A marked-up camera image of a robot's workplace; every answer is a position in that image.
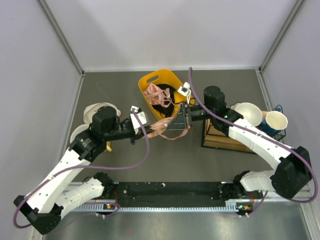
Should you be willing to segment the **yellow mug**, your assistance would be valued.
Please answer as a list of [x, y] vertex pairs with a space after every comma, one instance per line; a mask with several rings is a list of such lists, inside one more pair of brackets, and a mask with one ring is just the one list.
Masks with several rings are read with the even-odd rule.
[[107, 151], [107, 152], [111, 152], [111, 151], [112, 151], [111, 142], [110, 142], [110, 141], [108, 141], [108, 142], [106, 143], [106, 151]]

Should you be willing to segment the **white mesh laundry bag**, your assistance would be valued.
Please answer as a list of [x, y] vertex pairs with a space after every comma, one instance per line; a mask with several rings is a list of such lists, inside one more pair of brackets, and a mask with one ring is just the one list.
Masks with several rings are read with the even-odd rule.
[[83, 112], [83, 123], [84, 124], [90, 124], [93, 120], [93, 115], [98, 112], [98, 109], [102, 107], [112, 107], [113, 109], [116, 110], [116, 115], [118, 117], [121, 116], [121, 111], [113, 104], [109, 102], [100, 102], [100, 103], [95, 103], [87, 106]]

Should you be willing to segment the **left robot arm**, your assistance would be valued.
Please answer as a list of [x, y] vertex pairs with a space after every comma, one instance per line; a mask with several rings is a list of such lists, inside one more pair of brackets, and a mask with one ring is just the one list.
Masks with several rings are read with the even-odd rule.
[[28, 195], [15, 200], [17, 213], [22, 213], [40, 234], [50, 233], [72, 210], [95, 198], [109, 198], [114, 182], [104, 172], [98, 172], [86, 183], [64, 192], [82, 171], [93, 169], [91, 164], [107, 149], [111, 141], [147, 138], [148, 118], [144, 111], [133, 106], [128, 118], [120, 121], [117, 110], [101, 105], [93, 112], [91, 123], [70, 143], [61, 160], [48, 176]]

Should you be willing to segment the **floral mesh laundry bag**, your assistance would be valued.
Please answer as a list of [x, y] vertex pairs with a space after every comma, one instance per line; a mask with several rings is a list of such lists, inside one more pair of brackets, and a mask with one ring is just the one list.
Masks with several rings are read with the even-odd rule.
[[166, 117], [166, 118], [158, 120], [156, 123], [152, 124], [150, 126], [150, 129], [153, 130], [153, 132], [152, 133], [148, 133], [147, 137], [149, 139], [151, 139], [151, 138], [160, 136], [160, 137], [162, 137], [164, 139], [171, 140], [171, 141], [174, 141], [174, 140], [176, 140], [178, 138], [184, 137], [188, 133], [188, 131], [189, 131], [188, 129], [183, 130], [182, 133], [179, 136], [174, 137], [174, 138], [169, 138], [169, 137], [167, 137], [166, 135], [163, 134], [166, 131], [166, 127], [169, 125], [169, 123], [172, 120], [173, 120], [173, 117]]

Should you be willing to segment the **yellow plastic basket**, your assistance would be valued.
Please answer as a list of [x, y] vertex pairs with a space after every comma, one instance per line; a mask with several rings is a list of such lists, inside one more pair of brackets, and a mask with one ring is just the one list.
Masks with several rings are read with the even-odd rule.
[[183, 83], [169, 69], [160, 69], [143, 76], [138, 87], [143, 99], [157, 120], [175, 116], [187, 97], [180, 92]]

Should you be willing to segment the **black bra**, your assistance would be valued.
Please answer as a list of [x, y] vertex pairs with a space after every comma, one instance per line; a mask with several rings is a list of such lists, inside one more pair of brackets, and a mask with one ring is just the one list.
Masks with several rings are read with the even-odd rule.
[[177, 90], [169, 84], [153, 84], [151, 86], [151, 106], [158, 111], [161, 118], [171, 117], [179, 103], [175, 94]]

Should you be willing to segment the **pink satin bra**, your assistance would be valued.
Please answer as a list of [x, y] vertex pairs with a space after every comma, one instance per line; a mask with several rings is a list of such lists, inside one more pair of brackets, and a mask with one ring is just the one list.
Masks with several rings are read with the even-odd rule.
[[174, 91], [168, 84], [154, 84], [151, 83], [146, 90], [143, 91], [143, 95], [151, 105], [160, 105], [163, 108], [175, 106]]

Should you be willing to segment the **white marble plate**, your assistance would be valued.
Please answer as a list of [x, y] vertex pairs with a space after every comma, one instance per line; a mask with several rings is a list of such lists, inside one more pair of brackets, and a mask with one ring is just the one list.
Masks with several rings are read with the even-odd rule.
[[86, 123], [79, 125], [79, 126], [71, 133], [70, 139], [69, 139], [69, 143], [71, 144], [71, 143], [75, 140], [76, 136], [77, 136], [78, 134], [80, 134], [81, 132], [87, 130], [87, 129], [89, 128], [89, 126], [90, 126], [90, 125], [89, 125], [89, 124], [86, 124]]

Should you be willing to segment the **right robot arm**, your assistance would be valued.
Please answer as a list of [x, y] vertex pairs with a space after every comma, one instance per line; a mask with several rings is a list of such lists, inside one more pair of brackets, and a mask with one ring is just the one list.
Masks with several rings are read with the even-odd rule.
[[258, 130], [240, 113], [226, 106], [225, 95], [217, 86], [204, 90], [204, 102], [190, 106], [181, 103], [177, 115], [167, 129], [186, 130], [195, 121], [209, 120], [211, 125], [230, 139], [236, 140], [264, 159], [271, 171], [246, 171], [238, 175], [233, 192], [245, 198], [253, 191], [275, 192], [293, 200], [297, 193], [314, 179], [309, 152], [282, 144]]

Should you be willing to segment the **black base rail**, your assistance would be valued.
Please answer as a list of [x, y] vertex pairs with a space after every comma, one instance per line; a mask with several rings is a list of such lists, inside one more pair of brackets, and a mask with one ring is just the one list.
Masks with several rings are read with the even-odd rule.
[[119, 182], [94, 199], [115, 200], [122, 208], [224, 207], [228, 200], [260, 200], [259, 191], [249, 193], [232, 182]]

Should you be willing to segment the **blue paper cup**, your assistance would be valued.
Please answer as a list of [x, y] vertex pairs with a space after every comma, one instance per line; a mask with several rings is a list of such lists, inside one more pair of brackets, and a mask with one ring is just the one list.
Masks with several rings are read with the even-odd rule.
[[281, 131], [285, 130], [287, 126], [288, 119], [282, 112], [269, 111], [258, 126], [258, 129], [266, 133], [268, 136], [274, 137]]

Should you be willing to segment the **white ceramic bowl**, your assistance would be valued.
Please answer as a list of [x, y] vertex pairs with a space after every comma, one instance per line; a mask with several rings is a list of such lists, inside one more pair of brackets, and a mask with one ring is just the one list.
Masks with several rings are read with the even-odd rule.
[[263, 120], [263, 113], [259, 107], [249, 102], [237, 103], [234, 110], [241, 114], [251, 125], [257, 127]]

